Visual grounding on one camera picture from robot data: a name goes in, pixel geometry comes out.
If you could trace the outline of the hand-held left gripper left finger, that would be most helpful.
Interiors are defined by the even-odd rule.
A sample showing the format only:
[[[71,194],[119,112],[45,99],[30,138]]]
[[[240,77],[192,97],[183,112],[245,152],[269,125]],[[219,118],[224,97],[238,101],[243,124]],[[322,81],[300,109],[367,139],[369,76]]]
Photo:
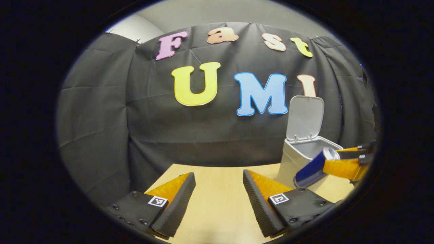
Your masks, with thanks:
[[[133,190],[105,209],[142,233],[168,240],[175,236],[196,182],[188,172],[147,192]]]

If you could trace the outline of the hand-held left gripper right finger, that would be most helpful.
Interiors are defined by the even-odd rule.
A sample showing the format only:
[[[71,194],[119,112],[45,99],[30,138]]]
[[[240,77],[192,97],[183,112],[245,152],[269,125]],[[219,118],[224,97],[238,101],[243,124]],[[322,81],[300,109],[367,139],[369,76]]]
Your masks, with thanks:
[[[243,185],[265,237],[298,230],[335,207],[308,188],[290,188],[248,169],[243,170]]]

